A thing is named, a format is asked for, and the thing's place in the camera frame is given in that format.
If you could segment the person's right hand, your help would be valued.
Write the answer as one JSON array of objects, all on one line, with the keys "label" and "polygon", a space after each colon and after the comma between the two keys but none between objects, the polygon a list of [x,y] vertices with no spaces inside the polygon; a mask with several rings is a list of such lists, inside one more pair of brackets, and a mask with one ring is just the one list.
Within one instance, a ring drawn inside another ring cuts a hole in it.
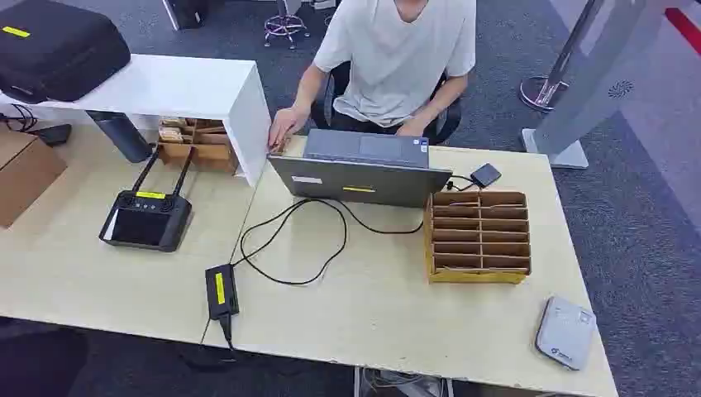
[{"label": "person's right hand", "polygon": [[302,130],[309,115],[310,108],[307,107],[292,106],[278,110],[269,130],[269,150],[281,151],[287,138]]}]

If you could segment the person's left hand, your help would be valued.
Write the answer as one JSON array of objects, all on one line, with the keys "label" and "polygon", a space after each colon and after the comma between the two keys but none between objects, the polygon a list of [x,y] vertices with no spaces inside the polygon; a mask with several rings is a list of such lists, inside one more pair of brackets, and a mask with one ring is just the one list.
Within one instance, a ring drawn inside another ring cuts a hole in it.
[{"label": "person's left hand", "polygon": [[405,121],[396,131],[397,136],[423,136],[425,129],[431,123],[424,117],[412,117]]}]

